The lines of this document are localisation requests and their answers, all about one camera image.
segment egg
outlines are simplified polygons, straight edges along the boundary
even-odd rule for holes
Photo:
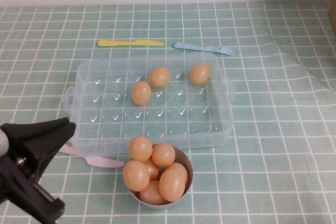
[[[136,105],[147,104],[151,99],[151,96],[151,87],[144,81],[137,83],[132,89],[131,98]]]
[[[148,170],[143,163],[131,160],[125,164],[122,178],[128,188],[133,191],[145,190],[149,184]]]
[[[170,72],[164,67],[155,68],[149,76],[149,82],[153,87],[161,88],[170,80]]]
[[[182,176],[185,186],[187,185],[187,182],[188,182],[188,172],[187,172],[186,168],[182,164],[180,164],[180,163],[173,163],[170,166],[168,166],[168,168],[177,170],[180,173],[180,175]]]
[[[152,161],[157,166],[169,166],[175,160],[175,150],[170,144],[157,144],[153,148]]]
[[[153,146],[151,141],[144,136],[134,137],[128,147],[131,159],[145,162],[152,156]]]
[[[170,202],[179,200],[185,189],[181,174],[176,169],[167,169],[159,181],[159,190],[162,197]]]
[[[151,158],[143,162],[149,173],[149,180],[155,180],[159,174],[159,167],[155,165]]]
[[[167,204],[159,190],[159,182],[154,180],[150,181],[145,190],[139,192],[139,199],[150,205],[164,205]]]
[[[211,74],[210,67],[207,64],[198,64],[190,72],[190,81],[193,84],[204,84]]]

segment plastic utensil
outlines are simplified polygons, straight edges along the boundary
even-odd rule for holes
[[[200,47],[192,44],[176,42],[173,44],[173,47],[178,49],[187,49],[187,50],[196,50],[196,51],[205,51],[205,52],[217,52],[219,54],[225,54],[234,56],[235,52],[227,47]]]
[[[82,155],[80,155],[75,148],[73,148],[70,145],[63,145],[62,148],[59,150],[62,153],[66,153],[66,154],[72,154],[74,156],[78,156],[78,157],[83,157]],[[118,160],[113,160],[113,159],[109,159],[109,158],[105,158],[105,157],[83,157],[86,162],[89,165],[92,166],[96,166],[96,167],[102,167],[102,168],[118,168],[118,167],[123,167],[124,166],[124,162],[122,161],[118,161]]]
[[[156,46],[163,47],[164,43],[155,40],[138,39],[135,41],[121,41],[121,40],[100,40],[99,47],[116,47],[116,46]]]

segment blue plastic fork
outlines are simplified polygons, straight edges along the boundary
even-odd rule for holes
[[[192,44],[180,43],[176,42],[173,44],[173,47],[179,49],[187,49],[187,50],[196,50],[196,51],[205,51],[205,52],[217,52],[219,54],[226,54],[230,56],[234,56],[235,52],[227,47],[200,47]]]

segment yellow plastic knife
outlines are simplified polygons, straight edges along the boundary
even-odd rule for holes
[[[163,47],[164,43],[155,40],[138,39],[135,41],[122,40],[100,40],[99,47],[116,47],[116,46],[156,46]]]

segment egg tray handle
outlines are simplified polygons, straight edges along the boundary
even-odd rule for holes
[[[69,87],[62,96],[62,104],[66,113],[71,114],[72,104],[69,103],[69,99],[75,93],[75,87]]]

